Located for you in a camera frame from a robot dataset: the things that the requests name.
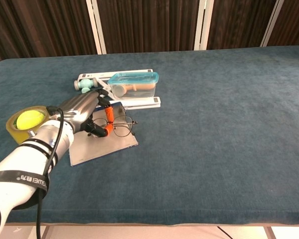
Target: teal plastic toy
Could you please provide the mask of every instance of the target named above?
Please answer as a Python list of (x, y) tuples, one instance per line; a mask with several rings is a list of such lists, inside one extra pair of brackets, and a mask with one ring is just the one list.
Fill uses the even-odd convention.
[(92, 87), (97, 87), (98, 82), (96, 78), (93, 79), (81, 79), (80, 81), (74, 81), (74, 88), (75, 90), (79, 91), (81, 89), (82, 93), (88, 92), (91, 90)]

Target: blue container lid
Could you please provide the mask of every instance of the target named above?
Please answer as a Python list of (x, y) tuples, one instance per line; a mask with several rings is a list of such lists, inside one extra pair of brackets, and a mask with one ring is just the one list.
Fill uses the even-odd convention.
[(157, 72), (116, 73), (108, 83), (117, 84), (152, 84), (158, 82)]

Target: brown curtain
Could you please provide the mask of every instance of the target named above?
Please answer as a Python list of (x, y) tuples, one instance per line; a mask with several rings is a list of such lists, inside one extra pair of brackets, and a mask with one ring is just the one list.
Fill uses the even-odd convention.
[(299, 45), (299, 0), (284, 1), (267, 45)]
[(199, 0), (98, 0), (108, 53), (193, 50)]
[(0, 60), (97, 54), (84, 0), (0, 0)]
[(276, 0), (215, 0), (207, 49), (260, 46)]

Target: table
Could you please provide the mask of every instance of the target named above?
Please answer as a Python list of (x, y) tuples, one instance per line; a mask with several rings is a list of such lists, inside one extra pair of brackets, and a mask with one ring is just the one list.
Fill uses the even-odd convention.
[(299, 224), (299, 46), (4, 60), (0, 161), (13, 113), (79, 94), (80, 73), (147, 68), (162, 103), (129, 111), (139, 146), (75, 167), (67, 153), (42, 222)]

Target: yellow tennis ball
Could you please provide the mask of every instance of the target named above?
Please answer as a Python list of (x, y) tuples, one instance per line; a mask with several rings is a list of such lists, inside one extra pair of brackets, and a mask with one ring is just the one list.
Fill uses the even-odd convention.
[(16, 120), (17, 129), (25, 130), (37, 126), (44, 120), (44, 114), (40, 111), (25, 111)]

